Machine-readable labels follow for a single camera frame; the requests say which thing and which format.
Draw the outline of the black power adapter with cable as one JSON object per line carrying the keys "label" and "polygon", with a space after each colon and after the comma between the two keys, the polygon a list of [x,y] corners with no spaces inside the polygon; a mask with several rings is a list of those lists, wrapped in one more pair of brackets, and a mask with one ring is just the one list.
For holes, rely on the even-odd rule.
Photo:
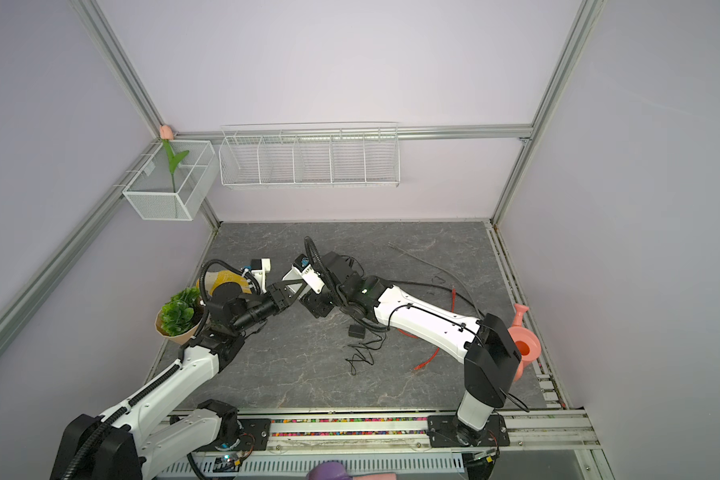
{"label": "black power adapter with cable", "polygon": [[374,353],[383,348],[387,334],[369,330],[359,324],[354,324],[349,326],[348,335],[352,339],[352,342],[348,344],[347,347],[350,348],[352,352],[345,361],[349,365],[350,375],[356,376],[359,364],[370,366],[375,364]]}

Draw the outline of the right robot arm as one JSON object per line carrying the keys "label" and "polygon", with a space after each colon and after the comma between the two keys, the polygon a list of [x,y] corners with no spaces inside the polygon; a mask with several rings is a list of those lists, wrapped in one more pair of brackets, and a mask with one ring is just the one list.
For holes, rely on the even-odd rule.
{"label": "right robot arm", "polygon": [[436,441],[478,446],[498,440],[498,429],[489,421],[498,418],[496,411],[506,403],[521,363],[521,354],[500,318],[449,312],[412,296],[396,282],[360,275],[348,258],[334,252],[321,260],[300,255],[291,272],[308,285],[303,303],[314,316],[341,309],[368,330],[402,330],[463,366],[464,394],[447,428],[433,431]]}

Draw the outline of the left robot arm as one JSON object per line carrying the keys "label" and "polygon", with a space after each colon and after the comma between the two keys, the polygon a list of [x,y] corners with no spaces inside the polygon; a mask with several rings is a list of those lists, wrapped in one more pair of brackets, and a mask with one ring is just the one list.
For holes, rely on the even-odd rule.
{"label": "left robot arm", "polygon": [[153,479],[205,446],[233,447],[243,434],[235,407],[207,400],[169,426],[163,421],[199,386],[238,355],[248,330],[302,296],[312,273],[299,259],[279,282],[264,283],[268,266],[225,277],[203,269],[198,279],[203,315],[177,359],[135,393],[97,416],[82,414],[64,430],[54,479]]}

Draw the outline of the yellow work glove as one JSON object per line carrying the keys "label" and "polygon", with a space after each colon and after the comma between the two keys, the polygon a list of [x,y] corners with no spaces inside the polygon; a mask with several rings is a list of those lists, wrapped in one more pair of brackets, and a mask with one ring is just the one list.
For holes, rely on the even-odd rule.
{"label": "yellow work glove", "polygon": [[243,276],[238,275],[230,270],[207,272],[204,276],[204,284],[208,297],[211,297],[213,295],[213,292],[217,287],[225,283],[238,284],[241,287],[243,293],[254,293],[252,286]]}

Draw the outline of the potted green plant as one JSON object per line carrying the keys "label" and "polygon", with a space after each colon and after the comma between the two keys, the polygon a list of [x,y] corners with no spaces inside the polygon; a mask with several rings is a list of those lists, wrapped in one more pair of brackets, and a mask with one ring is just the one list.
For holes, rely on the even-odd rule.
{"label": "potted green plant", "polygon": [[168,341],[182,345],[194,336],[206,317],[201,290],[189,287],[161,306],[155,319],[155,329]]}

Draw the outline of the white mesh corner basket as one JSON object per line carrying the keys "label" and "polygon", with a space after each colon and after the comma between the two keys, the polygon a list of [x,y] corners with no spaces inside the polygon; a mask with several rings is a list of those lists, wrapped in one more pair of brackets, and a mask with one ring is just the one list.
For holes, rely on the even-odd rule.
{"label": "white mesh corner basket", "polygon": [[173,140],[147,156],[123,194],[144,220],[191,221],[219,176],[209,141]]}

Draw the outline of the purple object at bottom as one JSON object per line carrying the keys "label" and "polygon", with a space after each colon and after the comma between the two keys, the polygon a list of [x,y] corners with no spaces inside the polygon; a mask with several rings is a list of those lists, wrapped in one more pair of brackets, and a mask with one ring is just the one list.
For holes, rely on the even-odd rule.
{"label": "purple object at bottom", "polygon": [[307,480],[353,480],[347,468],[338,461],[323,462],[312,468]]}

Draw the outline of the pink watering can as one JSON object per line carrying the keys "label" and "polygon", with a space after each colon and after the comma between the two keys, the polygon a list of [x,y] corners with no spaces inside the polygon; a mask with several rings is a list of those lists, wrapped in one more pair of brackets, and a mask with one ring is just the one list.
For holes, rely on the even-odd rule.
{"label": "pink watering can", "polygon": [[525,368],[539,358],[542,353],[542,346],[538,337],[531,330],[523,326],[523,318],[529,311],[529,308],[525,305],[515,303],[514,310],[514,318],[508,331],[521,356],[513,379],[513,381],[516,382],[523,376]]}

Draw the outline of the artificial pink tulip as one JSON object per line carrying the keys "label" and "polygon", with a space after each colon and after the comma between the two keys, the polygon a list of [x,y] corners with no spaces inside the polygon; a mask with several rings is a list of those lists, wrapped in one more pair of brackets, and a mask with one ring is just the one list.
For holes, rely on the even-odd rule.
{"label": "artificial pink tulip", "polygon": [[177,192],[175,172],[179,164],[189,155],[188,150],[176,152],[172,146],[174,140],[174,132],[168,125],[161,125],[159,128],[160,139],[163,150],[168,160],[168,170],[171,178],[172,191]]}

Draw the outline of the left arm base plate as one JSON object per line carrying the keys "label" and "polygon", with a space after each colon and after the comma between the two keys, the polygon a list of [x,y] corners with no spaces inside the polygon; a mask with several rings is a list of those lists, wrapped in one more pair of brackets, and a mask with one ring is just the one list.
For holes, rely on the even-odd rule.
{"label": "left arm base plate", "polygon": [[270,418],[223,420],[213,448],[217,451],[264,451],[270,437],[271,424]]}

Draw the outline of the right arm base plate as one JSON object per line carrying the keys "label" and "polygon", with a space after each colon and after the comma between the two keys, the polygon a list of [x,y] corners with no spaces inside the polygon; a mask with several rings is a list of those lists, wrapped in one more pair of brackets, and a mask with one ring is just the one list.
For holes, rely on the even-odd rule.
{"label": "right arm base plate", "polygon": [[473,430],[455,414],[427,417],[427,435],[435,448],[506,447],[510,445],[505,419],[492,413],[481,430]]}

